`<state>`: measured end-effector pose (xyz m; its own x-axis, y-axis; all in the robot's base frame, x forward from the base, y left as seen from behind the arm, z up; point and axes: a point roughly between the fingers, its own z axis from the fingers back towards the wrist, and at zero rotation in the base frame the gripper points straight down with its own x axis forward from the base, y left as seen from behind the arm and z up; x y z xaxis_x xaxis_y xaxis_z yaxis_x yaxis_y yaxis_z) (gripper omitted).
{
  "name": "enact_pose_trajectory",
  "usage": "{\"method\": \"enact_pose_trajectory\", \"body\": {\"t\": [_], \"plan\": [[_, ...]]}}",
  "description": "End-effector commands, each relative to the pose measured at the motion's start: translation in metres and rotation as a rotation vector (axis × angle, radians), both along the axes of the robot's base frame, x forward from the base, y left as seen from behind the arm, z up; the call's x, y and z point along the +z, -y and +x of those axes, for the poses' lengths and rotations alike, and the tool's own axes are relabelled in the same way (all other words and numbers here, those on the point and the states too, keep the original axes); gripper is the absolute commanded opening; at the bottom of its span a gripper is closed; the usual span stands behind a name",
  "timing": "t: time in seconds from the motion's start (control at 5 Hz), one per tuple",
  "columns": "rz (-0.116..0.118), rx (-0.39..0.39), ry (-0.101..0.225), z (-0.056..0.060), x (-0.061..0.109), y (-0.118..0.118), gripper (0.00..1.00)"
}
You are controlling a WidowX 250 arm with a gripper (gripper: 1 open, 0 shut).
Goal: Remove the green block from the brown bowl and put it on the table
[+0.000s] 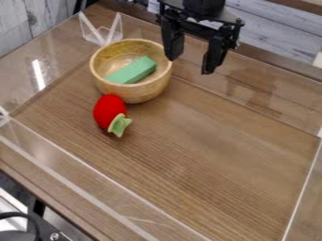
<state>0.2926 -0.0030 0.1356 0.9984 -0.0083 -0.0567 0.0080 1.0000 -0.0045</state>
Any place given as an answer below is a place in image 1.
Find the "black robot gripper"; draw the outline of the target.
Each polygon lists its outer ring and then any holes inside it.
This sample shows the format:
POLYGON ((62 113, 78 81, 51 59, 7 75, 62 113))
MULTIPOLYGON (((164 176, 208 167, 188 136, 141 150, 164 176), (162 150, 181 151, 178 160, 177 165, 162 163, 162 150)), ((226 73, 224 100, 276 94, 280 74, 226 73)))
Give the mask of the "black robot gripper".
POLYGON ((202 33, 202 22, 221 24, 220 29, 209 29, 217 35, 209 40, 204 58, 202 74, 213 74, 224 64, 228 46, 238 46, 245 20, 226 9, 226 0, 158 0, 161 4, 160 21, 165 55, 174 61, 184 54, 184 30, 194 35, 202 33))

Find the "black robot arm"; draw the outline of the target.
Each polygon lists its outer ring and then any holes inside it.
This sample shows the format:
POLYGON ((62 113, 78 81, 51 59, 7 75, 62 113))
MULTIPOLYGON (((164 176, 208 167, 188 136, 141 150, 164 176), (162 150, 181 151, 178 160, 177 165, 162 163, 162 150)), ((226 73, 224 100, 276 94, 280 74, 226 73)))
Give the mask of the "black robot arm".
POLYGON ((226 0, 158 0, 161 36, 168 59, 184 54, 185 33, 208 40, 202 74, 213 74, 230 49, 238 48, 247 22, 226 10, 226 0))

